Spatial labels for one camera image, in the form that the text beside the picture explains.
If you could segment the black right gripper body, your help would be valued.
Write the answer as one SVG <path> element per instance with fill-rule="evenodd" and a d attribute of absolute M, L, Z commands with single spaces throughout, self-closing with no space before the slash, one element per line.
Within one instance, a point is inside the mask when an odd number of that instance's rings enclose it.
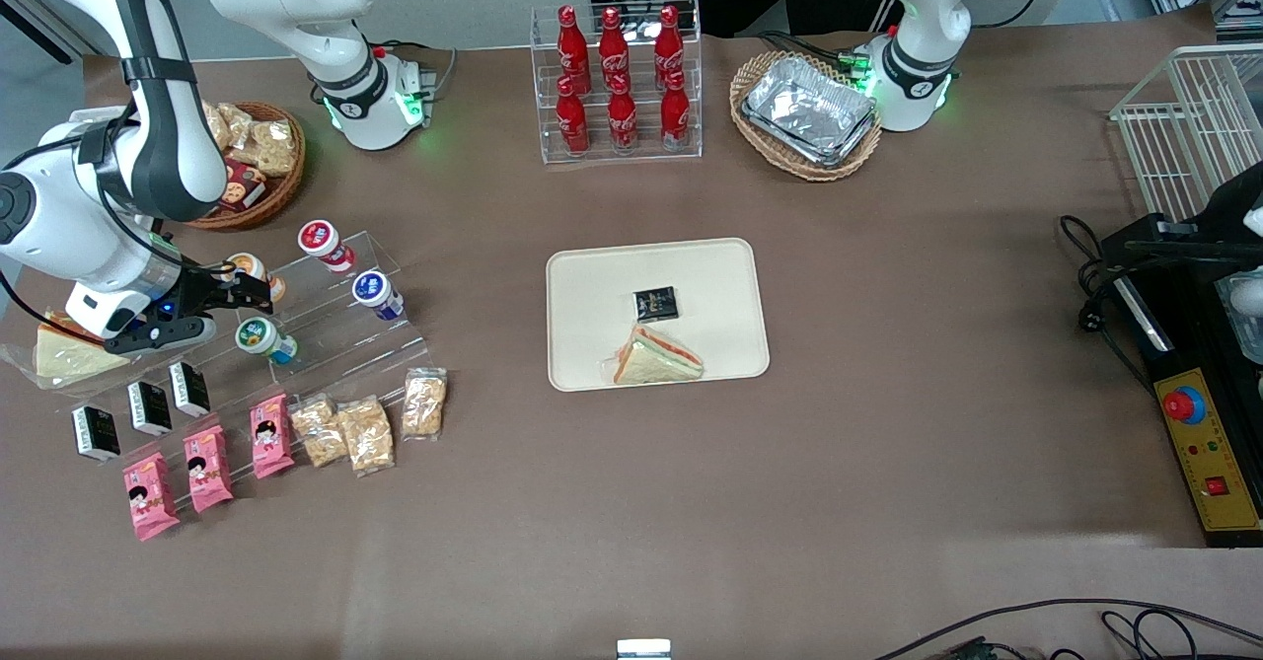
<path fill-rule="evenodd" d="M 203 317 L 208 310 L 231 309 L 231 281 L 232 273 L 227 268 L 182 268 L 176 286 L 165 295 L 165 318 L 177 321 Z"/>

